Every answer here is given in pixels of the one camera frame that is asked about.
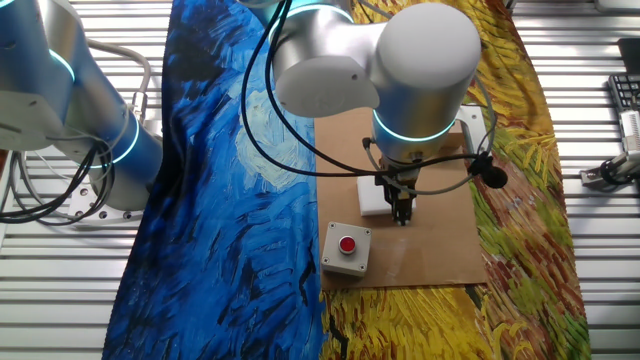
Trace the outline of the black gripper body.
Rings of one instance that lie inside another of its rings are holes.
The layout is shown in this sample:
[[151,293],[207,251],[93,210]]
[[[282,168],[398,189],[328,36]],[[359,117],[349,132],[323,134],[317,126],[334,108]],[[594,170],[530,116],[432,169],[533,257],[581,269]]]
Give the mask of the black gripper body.
[[395,175],[380,175],[375,178],[375,184],[383,189],[386,201],[412,201],[415,197],[415,185],[419,177],[420,170],[406,170],[399,168],[399,173]]

